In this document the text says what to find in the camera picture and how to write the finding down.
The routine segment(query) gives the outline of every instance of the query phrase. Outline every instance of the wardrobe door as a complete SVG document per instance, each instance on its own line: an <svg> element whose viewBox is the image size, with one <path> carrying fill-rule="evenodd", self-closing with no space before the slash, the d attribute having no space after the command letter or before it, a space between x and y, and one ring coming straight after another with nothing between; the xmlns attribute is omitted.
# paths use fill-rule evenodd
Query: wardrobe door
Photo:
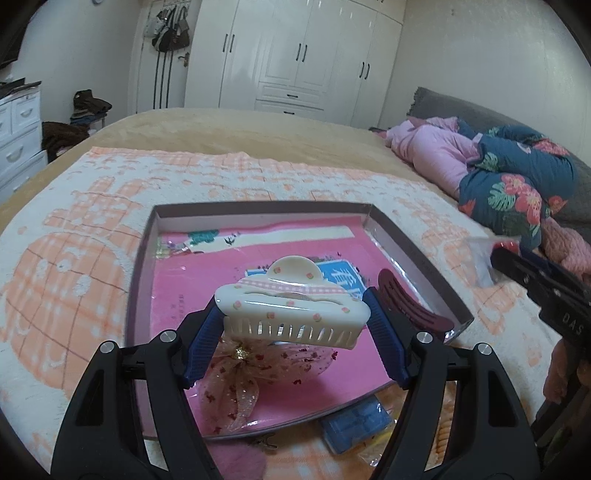
<svg viewBox="0 0 591 480"><path fill-rule="evenodd" d="M401 24L385 15L377 15L352 127L368 129L377 126L390 85L401 31Z"/></svg>
<svg viewBox="0 0 591 480"><path fill-rule="evenodd" d="M260 81L293 86L304 54L310 0L275 0Z"/></svg>
<svg viewBox="0 0 591 480"><path fill-rule="evenodd" d="M295 86L327 92L339 43L343 0L313 0Z"/></svg>
<svg viewBox="0 0 591 480"><path fill-rule="evenodd" d="M223 69L238 0L203 0L187 72L185 107L219 107Z"/></svg>
<svg viewBox="0 0 591 480"><path fill-rule="evenodd" d="M355 2L343 3L335 66L329 84L326 121L350 125L359 88L365 75L375 10Z"/></svg>
<svg viewBox="0 0 591 480"><path fill-rule="evenodd" d="M254 109L265 29L272 12L272 0L240 0L228 38L220 108Z"/></svg>

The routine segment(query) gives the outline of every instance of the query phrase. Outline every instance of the metal screw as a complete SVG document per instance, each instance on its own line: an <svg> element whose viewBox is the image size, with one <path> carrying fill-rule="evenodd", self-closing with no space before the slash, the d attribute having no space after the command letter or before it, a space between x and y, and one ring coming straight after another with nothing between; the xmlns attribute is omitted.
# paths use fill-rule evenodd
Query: metal screw
<svg viewBox="0 0 591 480"><path fill-rule="evenodd" d="M433 341L433 335L429 332L418 332L417 340L421 343L431 343Z"/></svg>
<svg viewBox="0 0 591 480"><path fill-rule="evenodd" d="M490 355L492 353L492 347L488 343L479 343L478 351L482 355Z"/></svg>
<svg viewBox="0 0 591 480"><path fill-rule="evenodd" d="M160 341L164 343L174 342L177 338L177 332L174 330L166 330L160 334Z"/></svg>
<svg viewBox="0 0 591 480"><path fill-rule="evenodd" d="M101 353L110 353L115 349L115 344L113 342L105 342L100 346Z"/></svg>

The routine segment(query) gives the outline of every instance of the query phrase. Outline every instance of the beige bedsheet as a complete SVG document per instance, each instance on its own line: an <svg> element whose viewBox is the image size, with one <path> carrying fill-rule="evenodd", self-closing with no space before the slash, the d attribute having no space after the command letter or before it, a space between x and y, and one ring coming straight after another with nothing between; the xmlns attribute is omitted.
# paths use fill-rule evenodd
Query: beige bedsheet
<svg viewBox="0 0 591 480"><path fill-rule="evenodd" d="M0 206L0 233L37 193L91 147L206 154L243 151L255 158L359 168L420 181L455 203L369 131L276 113L174 108L124 118L62 155Z"/></svg>

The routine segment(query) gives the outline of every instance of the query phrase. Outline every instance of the wardrobe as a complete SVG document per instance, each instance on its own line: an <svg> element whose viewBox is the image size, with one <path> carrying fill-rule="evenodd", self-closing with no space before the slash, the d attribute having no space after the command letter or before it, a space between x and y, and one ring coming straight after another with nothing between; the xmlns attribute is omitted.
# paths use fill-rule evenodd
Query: wardrobe
<svg viewBox="0 0 591 480"><path fill-rule="evenodd" d="M405 0L203 0L185 107L375 127Z"/></svg>

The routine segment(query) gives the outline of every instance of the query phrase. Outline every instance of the wall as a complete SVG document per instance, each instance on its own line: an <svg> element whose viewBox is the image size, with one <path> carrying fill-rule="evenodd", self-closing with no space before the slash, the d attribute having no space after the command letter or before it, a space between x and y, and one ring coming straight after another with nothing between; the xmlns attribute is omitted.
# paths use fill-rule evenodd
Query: wall
<svg viewBox="0 0 591 480"><path fill-rule="evenodd" d="M380 126L417 87L515 118L591 163L591 67L541 0L408 0Z"/></svg>
<svg viewBox="0 0 591 480"><path fill-rule="evenodd" d="M49 0L30 22L19 60L0 79L42 80L41 117L69 123L78 90L113 104L107 123L127 115L129 66L139 0Z"/></svg>

